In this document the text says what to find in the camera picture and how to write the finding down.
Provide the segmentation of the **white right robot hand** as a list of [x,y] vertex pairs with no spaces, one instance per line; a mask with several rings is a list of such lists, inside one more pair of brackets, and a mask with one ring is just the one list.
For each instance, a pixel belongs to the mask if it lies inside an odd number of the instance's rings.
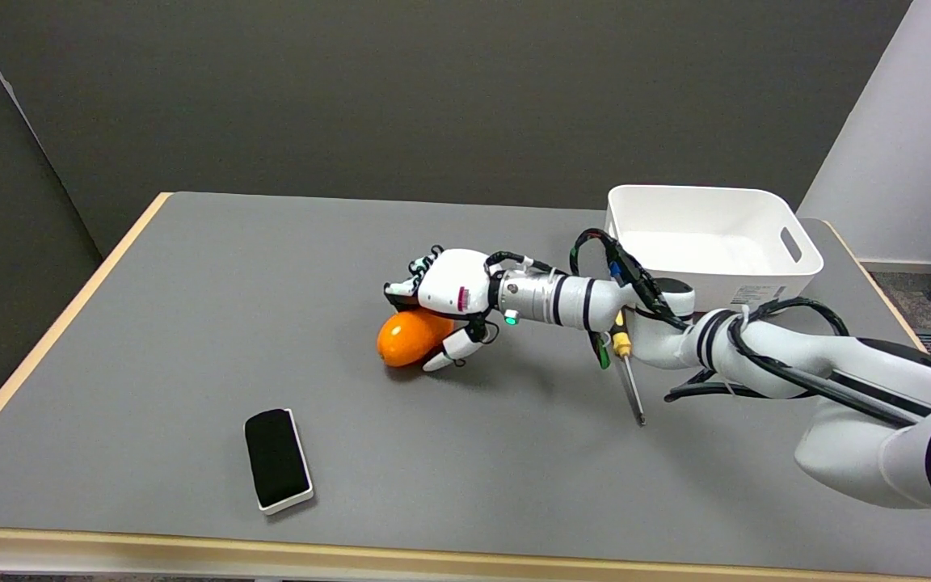
[[503,269],[488,265],[488,258],[468,248],[434,246],[410,262],[409,279],[385,284],[385,298],[398,312],[427,310],[462,323],[429,350],[423,371],[461,367],[467,357],[498,338],[499,328],[488,316],[496,307],[492,296]]

